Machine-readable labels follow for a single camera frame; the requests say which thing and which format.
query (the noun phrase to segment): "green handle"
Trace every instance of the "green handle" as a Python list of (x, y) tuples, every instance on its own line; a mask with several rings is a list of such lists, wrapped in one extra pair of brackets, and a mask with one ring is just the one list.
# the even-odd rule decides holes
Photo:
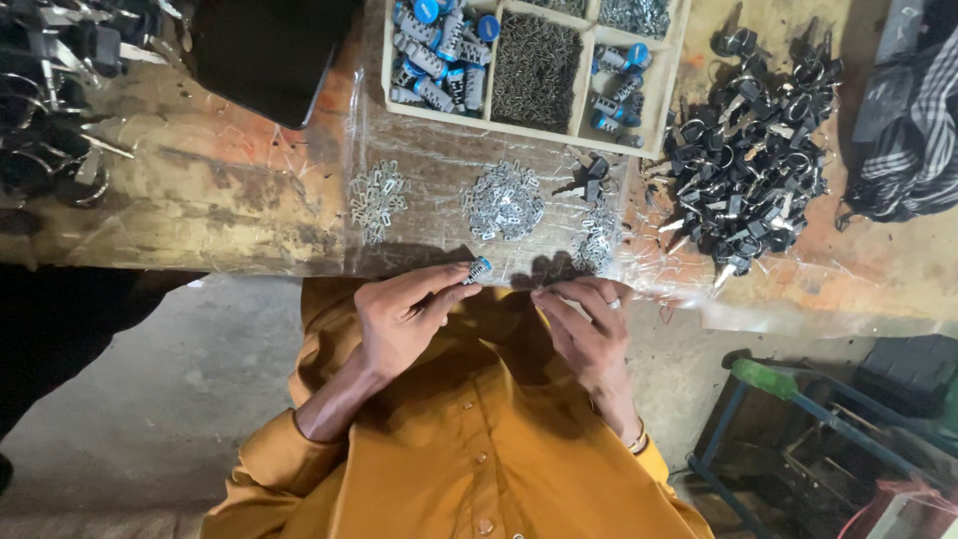
[(735, 360), (732, 363), (732, 376), (750, 386), (771, 393), (783, 401), (791, 400), (798, 394), (798, 384), (795, 383), (795, 379), (752, 360)]

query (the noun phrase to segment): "wrist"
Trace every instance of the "wrist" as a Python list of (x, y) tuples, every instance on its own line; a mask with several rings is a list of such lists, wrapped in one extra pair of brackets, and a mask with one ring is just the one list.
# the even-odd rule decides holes
[(377, 362), (371, 361), (362, 342), (353, 349), (350, 357), (343, 365), (343, 369), (350, 369), (357, 387), (365, 389), (365, 396), (372, 397), (379, 393), (398, 376), (397, 373), (388, 372)]
[(642, 436), (643, 427), (632, 403), (632, 390), (624, 367), (623, 364), (621, 374), (599, 377), (589, 385), (582, 385), (609, 429), (630, 446)]

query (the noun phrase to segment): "red wire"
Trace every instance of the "red wire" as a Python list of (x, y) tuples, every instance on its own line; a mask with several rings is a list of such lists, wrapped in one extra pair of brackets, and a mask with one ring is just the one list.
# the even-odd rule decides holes
[[(666, 319), (665, 319), (665, 316), (662, 315), (662, 311), (668, 311), (668, 312), (669, 312), (669, 319), (668, 319), (668, 320), (666, 320)], [(675, 309), (674, 309), (673, 307), (669, 307), (668, 305), (663, 305), (662, 308), (659, 309), (659, 319), (662, 320), (662, 323), (664, 323), (665, 325), (669, 325), (669, 322), (672, 321), (672, 315), (674, 315), (674, 314), (675, 314)]]

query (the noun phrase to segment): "black object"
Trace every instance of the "black object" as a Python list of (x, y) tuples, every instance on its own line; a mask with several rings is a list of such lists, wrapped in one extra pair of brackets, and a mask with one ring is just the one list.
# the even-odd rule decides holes
[(10, 485), (13, 478), (13, 465), (10, 461), (0, 454), (0, 496), (3, 496), (5, 490)]
[(958, 340), (881, 338), (855, 371), (853, 386), (902, 415), (935, 418), (944, 411), (956, 368)]
[(354, 9), (352, 0), (208, 0), (187, 60), (204, 88), (303, 129)]

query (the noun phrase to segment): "metal spring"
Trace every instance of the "metal spring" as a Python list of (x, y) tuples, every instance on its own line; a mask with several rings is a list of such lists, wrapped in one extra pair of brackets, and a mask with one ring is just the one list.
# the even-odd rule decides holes
[(491, 119), (565, 133), (582, 54), (579, 33), (512, 12), (503, 14), (501, 24)]
[(602, 0), (599, 24), (664, 39), (672, 23), (669, 0)]

